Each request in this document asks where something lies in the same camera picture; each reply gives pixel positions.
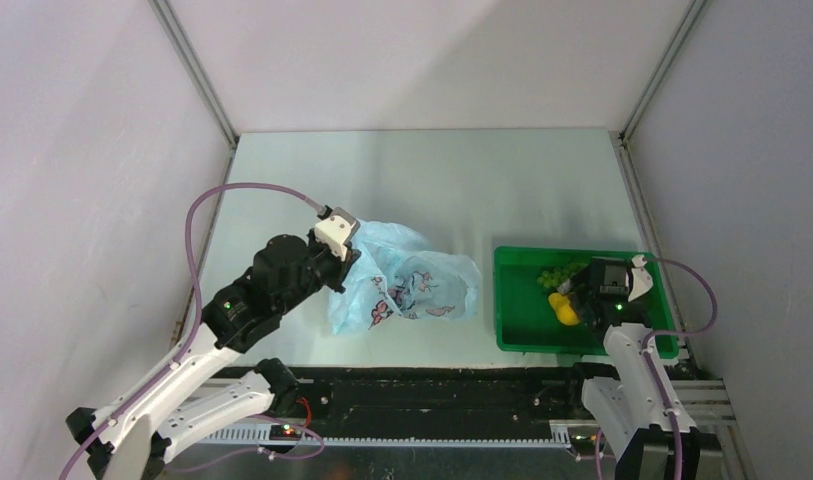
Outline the aluminium frame post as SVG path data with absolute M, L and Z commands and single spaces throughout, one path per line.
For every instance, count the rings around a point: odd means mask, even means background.
M 709 0 L 692 0 L 689 2 L 678 26 L 671 35 L 664 51 L 657 61 L 652 74 L 645 83 L 640 96 L 630 111 L 629 117 L 621 129 L 618 138 L 626 146 L 638 129 L 654 97 L 664 84 L 685 44 L 695 30 L 705 11 L 710 6 Z
M 149 0 L 159 24 L 175 50 L 184 70 L 203 102 L 207 112 L 218 127 L 230 149 L 236 149 L 240 135 L 232 125 L 229 115 L 214 88 L 209 75 L 187 34 L 175 8 L 168 0 Z

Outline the green fake grapes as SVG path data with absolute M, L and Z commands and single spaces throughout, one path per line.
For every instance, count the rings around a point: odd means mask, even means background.
M 549 267 L 539 274 L 537 283 L 546 290 L 556 290 L 566 280 L 572 278 L 586 267 L 587 264 L 581 262 Z

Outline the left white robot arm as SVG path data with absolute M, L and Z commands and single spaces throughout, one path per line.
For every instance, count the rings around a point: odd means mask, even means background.
M 195 327 L 137 386 L 111 404 L 78 407 L 66 419 L 97 479 L 122 473 L 155 479 L 180 453 L 246 417 L 286 416 L 298 403 L 298 380 L 280 360 L 264 359 L 225 389 L 194 402 L 203 383 L 280 326 L 284 316 L 324 288 L 336 293 L 360 254 L 352 232 L 313 228 L 306 239 L 279 235 L 252 265 L 208 303 Z

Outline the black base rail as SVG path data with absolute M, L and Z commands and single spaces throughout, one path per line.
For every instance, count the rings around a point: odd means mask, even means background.
M 328 439 L 418 441 L 548 440 L 562 421 L 592 420 L 582 387 L 594 377 L 617 378 L 614 367 L 292 369 L 307 407 L 283 408 L 310 417 Z

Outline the right aluminium frame post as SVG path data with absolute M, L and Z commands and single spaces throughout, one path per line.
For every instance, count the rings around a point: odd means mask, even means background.
M 629 117 L 621 129 L 618 138 L 626 146 L 638 129 L 654 97 L 664 84 L 685 44 L 695 30 L 705 11 L 710 6 L 709 0 L 692 0 L 689 2 L 678 26 L 671 35 L 664 51 L 657 61 L 652 74 L 645 83 L 640 96 L 630 111 Z

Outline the yellow fake pear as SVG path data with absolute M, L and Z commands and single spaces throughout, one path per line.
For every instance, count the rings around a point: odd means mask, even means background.
M 560 324 L 564 326 L 576 326 L 581 323 L 568 296 L 559 292 L 553 292 L 548 296 L 548 303 Z

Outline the green plastic tray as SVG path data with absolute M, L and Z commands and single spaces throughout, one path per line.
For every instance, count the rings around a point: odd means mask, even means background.
M 549 267 L 593 257 L 630 259 L 633 251 L 500 246 L 494 250 L 494 317 L 497 345 L 504 351 L 603 356 L 602 342 L 582 324 L 564 326 L 537 283 Z

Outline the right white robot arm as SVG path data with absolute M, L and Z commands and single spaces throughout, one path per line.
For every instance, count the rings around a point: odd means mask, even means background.
M 696 424 L 667 376 L 642 298 L 654 285 L 644 256 L 594 257 L 548 297 L 558 321 L 585 326 L 600 340 L 616 373 L 568 385 L 567 411 L 594 416 L 612 446 L 615 476 L 687 479 L 686 451 Z

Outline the left aluminium frame post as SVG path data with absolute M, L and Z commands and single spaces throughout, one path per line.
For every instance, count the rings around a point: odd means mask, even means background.
M 229 115 L 214 88 L 209 75 L 187 34 L 175 8 L 168 0 L 149 0 L 159 24 L 175 50 L 184 70 L 203 102 L 207 112 L 218 127 L 230 149 L 236 149 L 240 135 L 232 125 Z

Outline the light blue plastic bag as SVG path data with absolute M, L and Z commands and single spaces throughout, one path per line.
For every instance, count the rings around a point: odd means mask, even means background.
M 481 273 L 466 255 L 439 252 L 404 225 L 363 221 L 352 239 L 360 257 L 331 293 L 334 334 L 369 331 L 392 317 L 462 320 L 476 316 Z

